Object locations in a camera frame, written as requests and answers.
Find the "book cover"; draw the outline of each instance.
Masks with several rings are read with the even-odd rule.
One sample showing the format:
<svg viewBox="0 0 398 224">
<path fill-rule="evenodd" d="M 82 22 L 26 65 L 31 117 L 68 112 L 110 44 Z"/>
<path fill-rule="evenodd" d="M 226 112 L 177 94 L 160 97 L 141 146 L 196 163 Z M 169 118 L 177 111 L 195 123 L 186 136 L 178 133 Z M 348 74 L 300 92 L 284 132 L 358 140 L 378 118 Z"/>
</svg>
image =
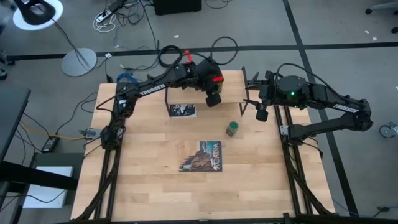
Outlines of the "book cover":
<svg viewBox="0 0 398 224">
<path fill-rule="evenodd" d="M 195 155 L 184 159 L 180 172 L 221 172 L 223 160 L 221 141 L 200 141 Z"/>
<path fill-rule="evenodd" d="M 196 105 L 170 105 L 172 118 L 196 118 Z"/>
</svg>

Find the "red clamp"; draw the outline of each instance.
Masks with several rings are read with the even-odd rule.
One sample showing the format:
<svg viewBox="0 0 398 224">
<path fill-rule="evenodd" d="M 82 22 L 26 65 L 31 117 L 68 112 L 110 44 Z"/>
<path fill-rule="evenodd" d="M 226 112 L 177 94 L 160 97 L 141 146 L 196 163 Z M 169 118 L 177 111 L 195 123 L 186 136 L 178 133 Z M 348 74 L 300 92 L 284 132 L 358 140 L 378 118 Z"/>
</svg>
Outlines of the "red clamp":
<svg viewBox="0 0 398 224">
<path fill-rule="evenodd" d="M 191 62 L 192 62 L 192 57 L 191 57 L 191 55 L 189 54 L 189 50 L 184 50 L 184 52 L 185 52 L 185 54 L 187 55 L 187 58 L 188 58 L 189 63 L 191 63 Z"/>
</svg>

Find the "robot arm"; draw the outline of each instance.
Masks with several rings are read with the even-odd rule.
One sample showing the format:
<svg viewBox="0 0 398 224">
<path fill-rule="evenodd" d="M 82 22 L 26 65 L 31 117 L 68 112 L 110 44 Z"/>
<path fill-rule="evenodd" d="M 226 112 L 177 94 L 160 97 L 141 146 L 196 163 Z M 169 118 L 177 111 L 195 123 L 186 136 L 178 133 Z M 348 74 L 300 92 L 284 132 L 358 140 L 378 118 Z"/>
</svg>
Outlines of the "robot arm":
<svg viewBox="0 0 398 224">
<path fill-rule="evenodd" d="M 293 124 L 291 126 L 281 126 L 282 135 L 287 135 L 290 142 L 301 144 L 304 139 L 315 134 L 349 129 L 352 131 L 366 131 L 372 126 L 371 109 L 366 100 L 355 100 L 349 95 L 341 96 L 330 86 L 313 84 L 304 78 L 295 75 L 276 79 L 277 74 L 267 71 L 266 80 L 252 80 L 248 90 L 259 90 L 261 103 L 245 100 L 256 106 L 256 119 L 267 121 L 267 106 L 282 105 L 300 108 L 306 107 L 314 109 L 333 108 L 344 111 L 345 114 L 340 118 L 323 121 L 310 125 Z"/>
<path fill-rule="evenodd" d="M 193 62 L 176 64 L 162 75 L 147 77 L 146 81 L 139 84 L 117 84 L 111 122 L 101 132 L 103 149 L 121 147 L 125 119 L 133 114 L 136 101 L 151 93 L 168 87 L 182 89 L 190 87 L 206 92 L 206 103 L 209 107 L 221 103 L 219 92 L 224 78 L 219 66 L 210 58 L 204 59 L 198 65 Z"/>
</svg>

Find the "lamp base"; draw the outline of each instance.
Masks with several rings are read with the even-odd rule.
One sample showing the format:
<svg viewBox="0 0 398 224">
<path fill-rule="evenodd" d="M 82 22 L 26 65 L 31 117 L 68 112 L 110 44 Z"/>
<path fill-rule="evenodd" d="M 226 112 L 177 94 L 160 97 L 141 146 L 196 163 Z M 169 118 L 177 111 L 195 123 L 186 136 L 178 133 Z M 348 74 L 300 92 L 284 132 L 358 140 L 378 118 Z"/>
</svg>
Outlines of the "lamp base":
<svg viewBox="0 0 398 224">
<path fill-rule="evenodd" d="M 88 48 L 79 48 L 78 51 L 84 59 L 78 56 L 75 50 L 67 53 L 62 59 L 61 69 L 64 74 L 71 77 L 78 77 L 90 72 L 97 64 L 97 55 L 93 50 Z"/>
</svg>

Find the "wooden tabletop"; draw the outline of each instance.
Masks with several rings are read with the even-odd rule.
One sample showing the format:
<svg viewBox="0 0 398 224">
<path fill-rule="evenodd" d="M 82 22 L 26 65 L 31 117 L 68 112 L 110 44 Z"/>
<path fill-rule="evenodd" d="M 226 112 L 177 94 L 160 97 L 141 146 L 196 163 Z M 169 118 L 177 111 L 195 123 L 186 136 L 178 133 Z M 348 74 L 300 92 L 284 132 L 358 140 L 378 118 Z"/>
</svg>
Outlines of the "wooden tabletop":
<svg viewBox="0 0 398 224">
<path fill-rule="evenodd" d="M 223 70 L 223 91 L 220 93 L 223 103 L 243 103 L 246 99 L 242 70 Z M 205 92 L 196 91 L 193 88 L 169 88 L 167 102 L 169 104 L 197 104 L 206 103 Z"/>
<path fill-rule="evenodd" d="M 96 104 L 113 96 L 115 88 L 115 84 L 101 84 Z M 196 118 L 169 118 L 164 95 L 162 90 L 140 98 L 134 114 L 126 120 L 113 221 L 274 218 L 285 212 L 294 217 L 273 109 L 268 109 L 266 123 L 255 119 L 256 110 L 250 105 L 240 116 L 236 103 L 213 108 L 197 104 Z M 257 95 L 251 91 L 251 99 Z M 292 108 L 291 113 L 294 123 L 310 123 L 307 110 Z M 91 127 L 103 128 L 109 119 L 108 112 L 95 110 Z M 225 134 L 230 121 L 239 123 L 232 138 Z M 197 151 L 199 141 L 209 140 L 222 143 L 223 171 L 179 172 L 187 152 Z M 316 145 L 311 139 L 307 142 Z M 90 144 L 86 151 L 99 144 Z M 310 146 L 299 149 L 308 186 L 333 212 L 318 151 Z M 83 161 L 72 218 L 79 216 L 95 195 L 103 156 L 100 148 Z"/>
</svg>

